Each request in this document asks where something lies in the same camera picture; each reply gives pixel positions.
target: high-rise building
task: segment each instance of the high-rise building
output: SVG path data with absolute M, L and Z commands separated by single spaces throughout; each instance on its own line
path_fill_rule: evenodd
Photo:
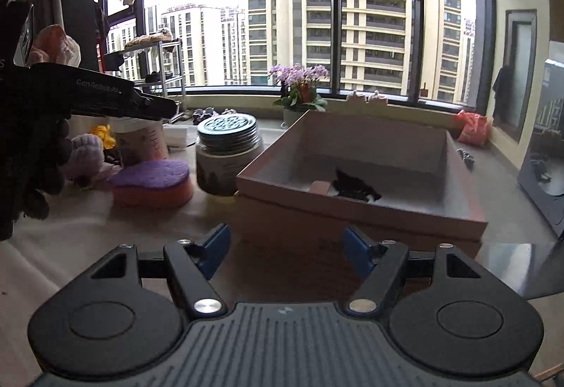
M 168 27 L 173 38 L 182 41 L 180 61 L 176 53 L 165 57 L 165 72 L 178 73 L 182 64 L 187 86 L 224 85 L 223 45 L 220 8 L 180 5 L 168 8 L 160 17 L 160 27 Z M 156 60 L 151 56 L 150 67 Z
M 267 69 L 277 63 L 329 68 L 331 0 L 248 2 L 251 84 L 268 83 Z M 340 88 L 406 95 L 413 53 L 413 0 L 342 0 L 341 6 Z M 475 16 L 461 10 L 462 0 L 425 0 L 421 97 L 467 101 Z
M 268 69 L 276 63 L 276 0 L 249 0 L 248 13 L 250 84 L 266 85 Z
M 133 40 L 136 36 L 137 31 L 135 29 L 134 19 L 114 25 L 108 32 L 108 52 L 111 53 L 113 51 L 122 50 L 125 47 L 125 44 L 128 41 Z M 109 73 L 132 81 L 139 80 L 141 76 L 139 72 L 139 64 L 137 63 L 137 56 L 124 56 L 123 59 L 123 65 L 119 68 L 119 71 Z
M 247 84 L 245 10 L 240 8 L 221 9 L 221 39 L 225 85 Z
M 342 0 L 341 88 L 405 94 L 411 20 L 410 0 Z M 249 57 L 252 84 L 276 63 L 329 68 L 331 0 L 249 0 Z
M 453 103 L 468 101 L 476 33 L 476 1 L 471 1 L 425 0 L 421 86 L 428 95 L 421 97 Z

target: purple sponge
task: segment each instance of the purple sponge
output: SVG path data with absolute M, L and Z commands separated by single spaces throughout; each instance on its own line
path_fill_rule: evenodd
M 184 161 L 161 159 L 127 167 L 109 179 L 114 204 L 171 208 L 184 205 L 194 193 Z

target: open box lid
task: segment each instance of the open box lid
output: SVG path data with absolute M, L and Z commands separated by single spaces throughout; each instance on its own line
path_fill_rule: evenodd
M 384 198 L 369 204 L 310 193 L 292 178 L 308 158 L 318 156 L 335 162 L 353 158 L 350 162 L 365 171 L 373 165 L 411 176 L 434 176 L 442 182 L 441 207 L 410 210 Z M 477 241 L 487 225 L 472 176 L 448 131 L 373 116 L 306 113 L 239 173 L 237 188 L 240 195 L 284 207 L 429 236 Z

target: windowsill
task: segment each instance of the windowsill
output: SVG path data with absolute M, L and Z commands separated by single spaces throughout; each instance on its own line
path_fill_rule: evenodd
M 256 89 L 259 86 L 247 86 Z M 175 100 L 181 100 L 180 96 L 169 96 Z M 258 117 L 282 118 L 282 108 L 273 106 L 272 103 L 278 95 L 251 95 L 251 94 L 197 94 L 187 95 L 185 108 L 206 108 L 213 106 L 216 111 L 224 109 L 235 109 L 237 111 L 249 112 Z M 455 114 L 444 111 L 433 111 L 414 108 L 404 105 L 374 105 L 347 102 L 343 99 L 327 99 L 327 111 L 346 115 L 370 115 L 386 119 L 418 123 L 427 126 L 444 129 L 460 129 L 455 122 Z

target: window frame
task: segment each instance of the window frame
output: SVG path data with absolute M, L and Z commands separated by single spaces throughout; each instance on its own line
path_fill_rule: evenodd
M 486 114 L 487 103 L 490 96 L 492 83 L 492 74 L 494 69 L 494 49 L 495 49 L 495 33 L 496 33 L 496 0 L 477 0 L 477 19 L 476 19 L 476 38 L 474 42 L 474 67 L 470 86 L 477 89 L 476 107 L 448 104 L 441 101 L 419 98 L 421 89 L 421 69 L 423 57 L 424 42 L 424 5 L 425 0 L 413 0 L 413 48 L 411 59 L 411 77 L 408 85 L 407 98 L 402 96 L 388 96 L 391 104 L 407 105 L 423 109 L 457 112 L 464 108 L 467 111 L 476 111 Z M 107 10 L 107 0 L 100 0 L 104 11 Z M 319 92 L 327 98 L 344 99 L 348 91 L 340 88 L 341 82 L 341 0 L 331 0 L 331 86 L 329 89 L 320 88 Z M 263 8 L 254 8 L 250 11 L 262 10 Z M 145 29 L 145 4 L 144 0 L 136 0 L 134 5 L 126 10 L 119 11 L 108 17 L 110 26 L 122 23 L 129 19 L 136 18 L 137 35 L 146 33 Z M 139 55 L 140 71 L 142 78 L 147 75 L 147 57 L 145 53 Z M 203 93 L 211 94 L 214 92 L 225 93 L 226 89 L 217 88 L 216 86 L 195 86 L 190 87 L 188 80 L 187 87 L 193 94 Z M 238 89 L 228 89 L 230 94 L 272 94 L 278 92 L 277 86 L 238 86 Z
M 507 10 L 505 12 L 505 43 L 503 53 L 503 65 L 511 67 L 515 61 L 515 39 L 514 33 L 518 24 L 527 24 L 531 27 L 531 49 L 527 68 L 527 82 L 525 84 L 525 95 L 523 105 L 519 113 L 519 124 L 514 126 L 505 120 L 506 111 L 496 109 L 493 115 L 493 125 L 504 131 L 516 143 L 519 143 L 523 135 L 525 119 L 527 117 L 528 104 L 531 98 L 532 78 L 535 71 L 535 58 L 537 55 L 537 10 Z

